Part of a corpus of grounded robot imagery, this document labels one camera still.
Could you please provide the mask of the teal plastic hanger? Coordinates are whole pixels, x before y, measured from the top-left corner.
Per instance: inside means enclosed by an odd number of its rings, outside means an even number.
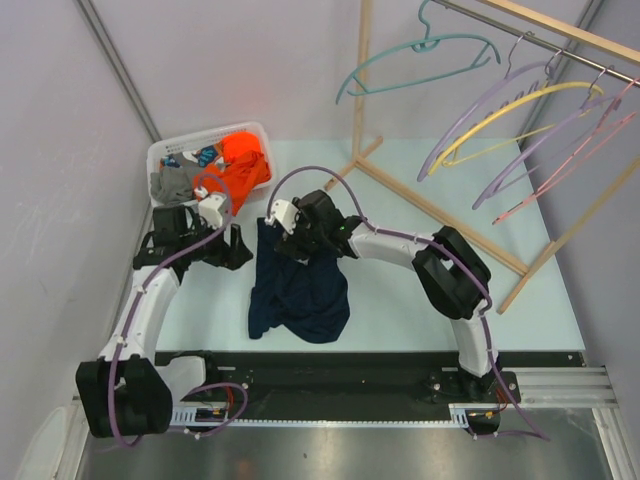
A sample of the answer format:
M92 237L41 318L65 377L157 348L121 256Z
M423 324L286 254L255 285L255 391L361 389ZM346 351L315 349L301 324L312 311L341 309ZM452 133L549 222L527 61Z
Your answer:
M427 15L430 4L423 1L417 10L422 35L360 61L342 81L336 103L346 96L356 98L406 89L502 63L498 46L484 35L434 31Z

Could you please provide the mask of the navy blue shorts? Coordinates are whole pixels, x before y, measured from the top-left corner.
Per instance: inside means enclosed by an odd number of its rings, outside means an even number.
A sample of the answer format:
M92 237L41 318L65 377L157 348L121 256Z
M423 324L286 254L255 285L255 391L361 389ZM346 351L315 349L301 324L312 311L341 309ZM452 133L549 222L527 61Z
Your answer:
M327 344L338 340L349 318L348 282L337 257L327 250L306 264L276 251L284 230L256 220L255 284L248 310L248 336L258 340L283 326L301 340Z

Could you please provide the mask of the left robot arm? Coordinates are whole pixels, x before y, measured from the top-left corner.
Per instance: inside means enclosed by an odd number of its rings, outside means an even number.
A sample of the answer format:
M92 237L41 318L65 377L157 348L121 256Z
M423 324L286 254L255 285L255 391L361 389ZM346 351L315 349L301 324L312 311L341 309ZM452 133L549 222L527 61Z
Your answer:
M127 445L170 426L173 407L195 395L207 400L221 376L202 353L155 363L159 335L185 273L194 263L235 271L252 252L230 201L214 194L198 207L160 206L132 261L124 310L97 359L79 364L75 381L91 434Z

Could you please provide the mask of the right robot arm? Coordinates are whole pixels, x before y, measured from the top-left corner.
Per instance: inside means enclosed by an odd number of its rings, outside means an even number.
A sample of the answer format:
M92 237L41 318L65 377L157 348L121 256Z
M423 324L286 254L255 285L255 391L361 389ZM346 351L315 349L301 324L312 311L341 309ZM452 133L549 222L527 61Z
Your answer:
M381 228L362 214L344 216L322 190L291 201L270 199L265 223L283 229L276 251L303 265L331 254L413 271L431 305L451 322L463 394L484 401L496 391L499 354L487 345L482 319L491 306L491 272L455 228L444 226L430 237Z

